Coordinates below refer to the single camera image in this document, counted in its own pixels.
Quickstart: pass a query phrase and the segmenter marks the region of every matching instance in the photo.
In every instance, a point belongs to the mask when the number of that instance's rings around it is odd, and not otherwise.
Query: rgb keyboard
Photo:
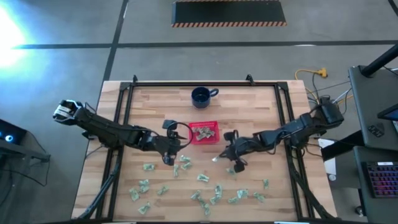
[[[364,162],[363,166],[373,197],[398,198],[398,162]]]

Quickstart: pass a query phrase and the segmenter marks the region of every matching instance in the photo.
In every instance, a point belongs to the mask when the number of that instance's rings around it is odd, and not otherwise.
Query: gray floor
[[[120,42],[398,39],[398,17],[387,1],[281,0],[287,27],[217,29],[172,29],[171,2],[130,0]],[[111,43],[121,3],[122,0],[3,0],[0,16],[6,12],[20,29],[24,38],[19,44]],[[294,78],[297,69],[326,67],[329,77],[315,80],[318,88],[324,88],[347,81],[350,66],[366,65],[389,47],[118,49],[110,80],[130,80],[134,74],[140,80],[242,80],[248,73],[258,80],[287,80]],[[87,101],[96,106],[109,49],[7,52],[0,55],[8,62],[0,63],[0,94],[5,96],[0,101],[0,118],[28,129],[52,155],[48,186],[24,180],[9,223],[68,220],[88,141],[81,136],[81,129],[52,121],[52,113],[61,99]],[[398,60],[389,66],[398,67]],[[311,74],[299,76],[307,87],[313,88]],[[336,98],[348,88],[349,83],[322,91],[322,95]],[[339,139],[359,129],[354,101],[349,100],[347,106],[345,122],[329,131],[327,137]],[[353,157],[347,154],[337,161],[341,175],[331,186],[338,215],[345,220],[366,220],[353,213],[359,205],[358,196],[355,190],[346,188],[355,184],[347,181],[355,176]],[[32,168],[30,175],[44,181],[45,168]]]

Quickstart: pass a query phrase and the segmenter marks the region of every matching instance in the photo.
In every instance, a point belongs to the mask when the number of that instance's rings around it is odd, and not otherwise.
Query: wooden table
[[[308,112],[308,100],[302,81],[287,81],[294,115]],[[98,104],[98,114],[113,120],[118,98],[120,82],[105,82]],[[205,110],[196,110],[190,99],[193,87],[135,87],[129,124],[144,126],[165,135],[162,129],[164,119],[189,123],[192,121],[213,121],[219,123],[220,141],[214,145],[189,145],[178,154],[192,158],[193,167],[181,170],[178,178],[173,177],[173,167],[163,164],[157,152],[141,152],[125,147],[123,164],[118,186],[114,221],[273,221],[295,220],[294,200],[290,185],[289,172],[283,144],[277,146],[275,155],[252,153],[245,155],[249,165],[246,170],[233,176],[226,168],[233,165],[227,159],[214,163],[211,159],[225,149],[228,143],[222,138],[223,133],[239,130],[240,136],[251,136],[252,133],[280,127],[274,89],[271,87],[233,87],[221,86],[220,93],[211,101]],[[120,123],[123,122],[122,108]],[[90,142],[88,152],[99,146],[98,141]],[[317,147],[308,147],[314,153],[320,153]],[[103,176],[106,149],[93,153],[85,161],[80,185],[76,196],[73,217],[79,216],[98,193]],[[305,168],[310,188],[320,203],[336,215],[325,167],[320,157],[306,154]],[[143,163],[156,165],[155,171],[144,171]],[[197,181],[198,174],[210,177],[208,183]],[[149,179],[150,190],[141,194],[133,202],[129,195],[131,187],[138,188],[138,181]],[[269,179],[269,189],[264,190],[262,179]],[[201,190],[202,197],[209,203],[214,196],[216,184],[223,186],[223,198],[210,206],[211,215],[206,217],[197,201],[190,199],[196,190]],[[170,190],[158,196],[156,192],[167,185]],[[242,199],[236,205],[228,199],[236,196],[239,189],[248,189],[249,198]],[[259,192],[266,196],[266,202],[258,202],[252,194]],[[306,214],[305,200],[300,191],[302,208]],[[150,202],[152,207],[141,215],[137,209]],[[108,211],[108,201],[104,214]]]

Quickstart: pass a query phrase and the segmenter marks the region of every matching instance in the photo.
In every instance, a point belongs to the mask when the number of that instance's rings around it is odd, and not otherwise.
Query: red basket
[[[202,128],[202,127],[209,127],[211,131],[215,132],[214,136],[210,136],[209,138],[203,138],[200,141],[197,140],[197,136],[200,133],[193,133],[192,144],[214,144],[218,143],[220,140],[220,132],[218,130],[218,123],[217,121],[202,121],[202,122],[192,122],[188,124],[192,129],[193,128]]]

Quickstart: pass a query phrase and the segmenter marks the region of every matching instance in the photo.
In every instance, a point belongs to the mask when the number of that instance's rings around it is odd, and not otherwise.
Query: black floor mat
[[[278,0],[179,0],[172,27],[286,26]]]

